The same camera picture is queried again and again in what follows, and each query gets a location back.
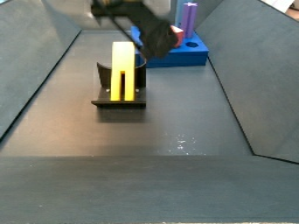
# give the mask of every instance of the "yellow block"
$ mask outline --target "yellow block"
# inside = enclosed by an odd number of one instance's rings
[[[135,56],[136,50],[132,42],[114,42],[111,101],[120,101],[122,74],[126,76],[126,101],[135,100]]]

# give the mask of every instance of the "blue block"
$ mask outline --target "blue block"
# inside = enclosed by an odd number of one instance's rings
[[[142,44],[139,39],[140,32],[138,27],[131,27],[131,35],[136,43]],[[210,49],[203,44],[197,33],[193,38],[186,38],[182,46],[174,48],[163,59],[152,58],[147,61],[147,67],[194,67],[206,66]]]

